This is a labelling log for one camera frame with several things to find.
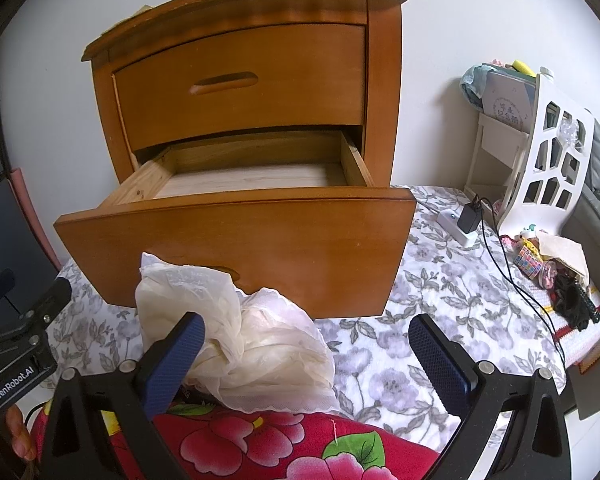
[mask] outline white extension socket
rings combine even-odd
[[[444,209],[438,213],[438,223],[442,226],[442,228],[452,235],[452,237],[460,244],[462,247],[470,247],[475,244],[475,241],[478,237],[478,231],[472,231],[469,234],[461,231],[458,227],[458,218],[459,215],[456,214],[452,209]]]

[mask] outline floral bedsheet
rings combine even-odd
[[[460,210],[467,202],[458,190],[411,187],[420,202],[437,209]],[[411,351],[406,332],[416,314],[429,314],[474,360],[488,359],[503,372],[531,375],[547,367],[558,390],[565,376],[552,339],[539,317],[504,282],[482,237],[462,248],[418,204],[409,242],[391,297],[382,316],[317,320],[334,354],[334,389],[340,413],[394,435],[442,450],[459,419],[447,414]],[[487,242],[504,268],[495,233]],[[530,282],[512,268],[521,286]],[[60,272],[72,284],[71,303],[48,329],[58,371],[43,383],[56,386],[59,374],[77,367],[83,374],[114,370],[125,358],[142,355],[140,324],[133,309],[104,302],[70,260]],[[490,439],[502,439],[507,417],[501,415]]]

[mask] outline blue gripper pad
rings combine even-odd
[[[411,320],[409,344],[447,412],[465,418],[478,384],[474,360],[458,343],[449,341],[427,314]]]
[[[136,389],[149,420],[167,411],[204,342],[202,316],[187,312],[165,339],[142,356]]]

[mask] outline drawer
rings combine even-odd
[[[249,128],[363,124],[365,27],[250,28],[182,44],[114,74],[134,152]]]
[[[340,131],[241,134],[168,147],[59,236],[107,303],[134,306],[143,251],[276,288],[310,316],[380,315],[413,219],[373,187]]]

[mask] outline open drawer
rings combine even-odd
[[[380,315],[413,219],[373,187],[340,131],[264,132],[167,147],[59,236],[107,303],[134,306],[143,251],[263,286],[310,316]]]

